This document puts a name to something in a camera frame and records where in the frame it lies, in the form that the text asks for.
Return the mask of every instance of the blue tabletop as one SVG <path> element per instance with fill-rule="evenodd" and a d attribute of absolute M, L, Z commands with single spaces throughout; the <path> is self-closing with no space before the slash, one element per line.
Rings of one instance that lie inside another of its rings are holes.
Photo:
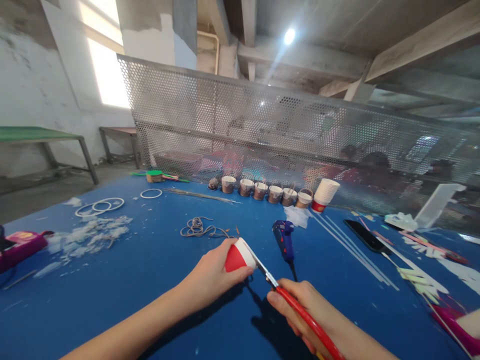
<path fill-rule="evenodd" d="M 164 192 L 143 199 L 148 188 L 176 187 L 222 196 L 241 203 L 223 203 Z M 272 234 L 275 220 L 285 219 L 284 208 L 267 201 L 211 192 L 205 184 L 165 182 L 149 184 L 141 177 L 126 177 L 79 198 L 84 204 L 104 198 L 125 199 L 121 208 L 99 218 L 132 218 L 128 232 L 110 249 L 86 253 L 43 278 L 28 278 L 8 290 L 0 289 L 1 353 L 4 359 L 57 359 L 125 319 L 178 284 L 208 250 L 222 238 L 181 237 L 189 219 L 212 218 L 204 223 L 236 227 L 276 278 L 292 278 Z M 58 204 L 5 225 L 15 231 L 53 230 L 70 233 L 84 226 L 77 208 Z M 467 359 L 459 346 L 433 320 L 412 286 L 402 280 L 382 255 L 370 252 L 343 224 L 356 220 L 349 210 L 328 207 L 329 216 L 399 288 L 379 282 L 317 221 L 307 229 L 295 228 L 292 238 L 299 280 L 308 280 L 351 321 L 401 359 Z M 405 245 L 393 229 L 382 227 L 380 217 L 363 218 L 395 243 L 395 248 L 442 283 L 467 311 L 480 308 L 480 296 L 437 260 L 419 255 Z M 480 246 L 460 240 L 451 231 L 428 235 L 439 245 L 458 252 L 469 266 L 480 269 Z M 399 266 L 401 260 L 391 257 Z M 58 254 L 42 250 L 17 266 L 13 280 L 60 261 Z M 8 276 L 0 275 L 0 283 Z M 179 323 L 146 354 L 152 359 L 311 359 L 303 342 L 266 301 L 270 286 L 260 272 L 209 308 Z M 238 339 L 244 346 L 238 347 Z"/>

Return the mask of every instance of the white ring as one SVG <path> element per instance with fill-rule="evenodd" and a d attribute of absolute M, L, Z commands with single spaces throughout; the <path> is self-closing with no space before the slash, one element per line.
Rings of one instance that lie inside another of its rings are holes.
<path fill-rule="evenodd" d="M 107 203 L 107 204 L 110 204 L 107 200 L 120 200 L 121 201 L 121 204 L 120 205 L 117 205 L 117 207 L 109 207 L 108 209 L 106 210 L 97 210 L 95 208 L 95 205 L 99 204 L 99 203 Z M 103 212 L 106 212 L 106 211 L 112 211 L 112 210 L 117 210 L 118 208 L 120 208 L 123 204 L 125 204 L 125 200 L 123 200 L 121 197 L 108 197 L 106 199 L 103 199 L 103 200 L 100 200 L 100 201 L 97 201 L 97 202 L 94 202 L 93 205 L 91 206 L 91 208 L 94 210 L 94 211 L 103 211 Z"/>
<path fill-rule="evenodd" d="M 152 190 L 156 190 L 158 192 L 160 192 L 157 196 L 144 196 L 144 193 L 146 193 L 147 191 L 152 191 Z M 152 189 L 147 189 L 147 190 L 143 190 L 141 193 L 140 193 L 140 197 L 141 198 L 144 198 L 144 199 L 155 199 L 155 198 L 158 198 L 160 195 L 162 195 L 162 190 L 160 189 L 155 189 L 155 188 L 152 188 Z"/>
<path fill-rule="evenodd" d="M 80 217 L 80 218 L 86 218 L 86 217 L 89 217 L 89 216 L 97 216 L 97 215 L 101 215 L 103 214 L 105 211 L 97 211 L 93 214 L 88 214 L 88 215 L 80 215 L 79 211 L 82 210 L 82 209 L 85 209 L 86 207 L 89 207 L 89 206 L 92 206 L 93 204 L 95 204 L 94 202 L 92 202 L 91 204 L 87 204 L 87 205 L 83 205 L 82 207 L 79 207 L 76 211 L 75 211 L 75 215 Z"/>

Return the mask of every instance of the scissor blade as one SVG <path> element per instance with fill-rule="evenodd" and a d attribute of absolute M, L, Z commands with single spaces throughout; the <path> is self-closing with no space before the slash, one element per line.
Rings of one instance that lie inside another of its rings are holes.
<path fill-rule="evenodd" d="M 266 277 L 266 280 L 274 287 L 274 288 L 277 288 L 279 286 L 279 283 L 277 282 L 277 280 L 275 280 L 275 278 L 273 277 L 273 275 L 267 270 L 267 268 L 265 267 L 265 265 L 262 264 L 262 262 L 260 261 L 260 259 L 257 257 L 257 255 L 255 255 L 255 253 L 253 252 L 253 250 L 250 248 L 250 246 L 247 244 L 247 242 L 244 243 L 246 248 L 248 249 L 248 251 L 250 252 L 251 256 L 253 257 L 253 259 L 255 260 L 255 263 L 256 265 L 258 266 L 258 268 L 260 269 L 260 271 L 265 275 Z"/>

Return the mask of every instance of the metal mesh partition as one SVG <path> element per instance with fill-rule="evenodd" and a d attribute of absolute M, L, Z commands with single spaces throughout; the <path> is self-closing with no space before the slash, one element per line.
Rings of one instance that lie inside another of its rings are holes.
<path fill-rule="evenodd" d="M 469 185 L 476 216 L 480 134 L 439 121 L 118 55 L 147 169 L 193 181 L 232 175 L 315 190 L 340 179 L 332 205 L 379 214 L 422 207 L 436 184 Z M 434 165 L 436 170 L 425 175 Z"/>

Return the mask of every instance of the ceiling light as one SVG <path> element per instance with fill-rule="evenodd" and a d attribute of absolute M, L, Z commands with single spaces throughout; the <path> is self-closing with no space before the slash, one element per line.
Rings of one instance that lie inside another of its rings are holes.
<path fill-rule="evenodd" d="M 286 33 L 285 33 L 285 38 L 283 39 L 283 42 L 286 45 L 290 45 L 295 39 L 295 30 L 292 28 L 289 28 Z"/>

